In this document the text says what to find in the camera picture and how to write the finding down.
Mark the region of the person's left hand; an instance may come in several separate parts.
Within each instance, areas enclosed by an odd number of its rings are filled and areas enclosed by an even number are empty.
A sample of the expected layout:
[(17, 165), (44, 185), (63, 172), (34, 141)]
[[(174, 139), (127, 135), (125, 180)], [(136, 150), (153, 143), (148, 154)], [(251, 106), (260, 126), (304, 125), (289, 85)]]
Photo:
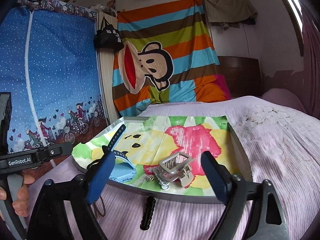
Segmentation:
[(28, 207), (30, 203), (28, 185), (33, 184), (35, 182), (35, 178), (26, 173), (22, 173), (22, 176), (23, 185), (19, 188), (17, 192), (17, 200), (13, 202), (12, 206), (18, 216), (28, 217)]

